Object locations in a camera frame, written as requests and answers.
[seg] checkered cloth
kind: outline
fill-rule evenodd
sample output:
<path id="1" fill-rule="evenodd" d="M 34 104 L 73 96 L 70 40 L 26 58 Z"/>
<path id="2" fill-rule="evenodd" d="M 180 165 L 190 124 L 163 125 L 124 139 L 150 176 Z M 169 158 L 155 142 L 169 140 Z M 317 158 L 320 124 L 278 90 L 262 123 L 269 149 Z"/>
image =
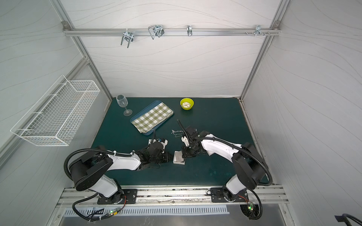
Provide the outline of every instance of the checkered cloth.
<path id="1" fill-rule="evenodd" d="M 133 120 L 131 123 L 138 129 L 140 133 L 147 133 L 153 127 L 169 118 L 171 115 L 173 115 L 173 111 L 163 102 L 161 102 L 159 105 L 141 117 Z"/>

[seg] metal vent grille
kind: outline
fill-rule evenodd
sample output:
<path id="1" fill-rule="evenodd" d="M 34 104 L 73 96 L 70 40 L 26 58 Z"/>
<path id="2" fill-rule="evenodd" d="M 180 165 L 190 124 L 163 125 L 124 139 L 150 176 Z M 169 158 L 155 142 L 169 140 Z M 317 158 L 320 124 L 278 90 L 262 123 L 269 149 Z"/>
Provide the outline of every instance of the metal vent grille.
<path id="1" fill-rule="evenodd" d="M 105 207 L 101 216 L 108 213 L 118 206 Z M 103 207 L 80 207 L 77 210 L 83 215 L 89 215 Z M 229 214 L 226 205 L 187 205 L 187 206 L 126 206 L 116 216 L 156 216 L 156 215 L 212 215 L 212 214 Z M 78 215 L 67 207 L 64 217 L 77 217 Z"/>

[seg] blue tray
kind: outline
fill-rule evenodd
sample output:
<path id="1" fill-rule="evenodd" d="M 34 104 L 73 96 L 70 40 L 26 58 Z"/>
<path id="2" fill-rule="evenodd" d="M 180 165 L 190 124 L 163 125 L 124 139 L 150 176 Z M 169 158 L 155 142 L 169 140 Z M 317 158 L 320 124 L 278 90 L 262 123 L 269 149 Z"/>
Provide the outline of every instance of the blue tray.
<path id="1" fill-rule="evenodd" d="M 152 104 L 148 105 L 147 107 L 145 107 L 142 111 L 140 111 L 139 113 L 137 113 L 135 116 L 133 116 L 130 119 L 130 123 L 132 123 L 133 120 L 135 120 L 136 118 L 146 114 L 149 110 L 151 110 L 152 108 L 156 107 L 157 105 L 159 105 L 160 103 L 162 103 L 162 101 L 154 101 Z M 155 129 L 157 129 L 158 127 L 160 127 L 160 125 L 162 125 L 162 123 L 164 123 L 167 119 L 165 119 L 163 122 L 160 122 L 159 124 L 155 125 L 154 128 L 152 128 L 150 131 L 148 131 L 147 133 L 144 133 L 145 135 L 150 135 L 153 133 L 153 131 Z"/>

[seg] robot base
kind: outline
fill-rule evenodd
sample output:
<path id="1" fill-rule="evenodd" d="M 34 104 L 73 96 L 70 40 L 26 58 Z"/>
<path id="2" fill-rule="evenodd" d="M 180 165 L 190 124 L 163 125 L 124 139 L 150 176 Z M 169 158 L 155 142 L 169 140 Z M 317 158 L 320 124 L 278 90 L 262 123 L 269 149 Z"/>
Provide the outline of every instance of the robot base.
<path id="1" fill-rule="evenodd" d="M 126 204 L 135 204 L 136 198 L 137 198 L 137 189 L 122 189 L 124 194 L 127 197 Z M 107 205 L 107 204 L 116 204 L 116 203 L 110 203 L 110 201 L 105 197 L 99 197 L 97 201 L 98 205 Z"/>
<path id="2" fill-rule="evenodd" d="M 210 188 L 211 191 L 211 202 L 229 202 L 224 198 L 222 188 Z M 236 200 L 234 202 L 246 202 L 245 199 L 239 197 L 242 196 L 246 199 L 248 198 L 247 190 L 241 190 L 236 196 Z"/>

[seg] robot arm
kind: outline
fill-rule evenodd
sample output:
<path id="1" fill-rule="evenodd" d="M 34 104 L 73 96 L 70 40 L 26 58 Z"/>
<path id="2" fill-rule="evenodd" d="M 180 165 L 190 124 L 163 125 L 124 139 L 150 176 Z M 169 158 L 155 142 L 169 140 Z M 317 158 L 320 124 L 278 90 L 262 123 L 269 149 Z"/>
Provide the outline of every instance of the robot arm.
<path id="1" fill-rule="evenodd" d="M 272 184 L 272 177 L 264 159 L 252 144 L 234 144 L 215 137 L 207 131 L 197 132 L 190 126 L 186 129 L 178 121 L 184 134 L 181 140 L 185 143 L 182 147 L 182 157 L 195 157 L 201 153 L 212 155 L 214 153 L 226 158 L 233 163 L 234 175 L 222 188 L 222 195 L 228 201 L 234 201 L 238 193 L 244 189 L 253 190 L 265 176 Z"/>
<path id="2" fill-rule="evenodd" d="M 106 150 L 102 146 L 97 149 L 87 149 L 87 152 L 69 164 L 70 178 L 77 191 L 92 190 L 106 198 L 109 203 L 122 201 L 124 193 L 120 185 L 105 174 L 108 170 L 143 170 L 152 164 L 168 162 L 172 159 L 170 153 L 165 152 L 167 140 L 152 139 L 153 143 L 141 150 L 130 154 L 120 154 Z M 68 162 L 64 163 L 64 170 L 68 170 Z"/>

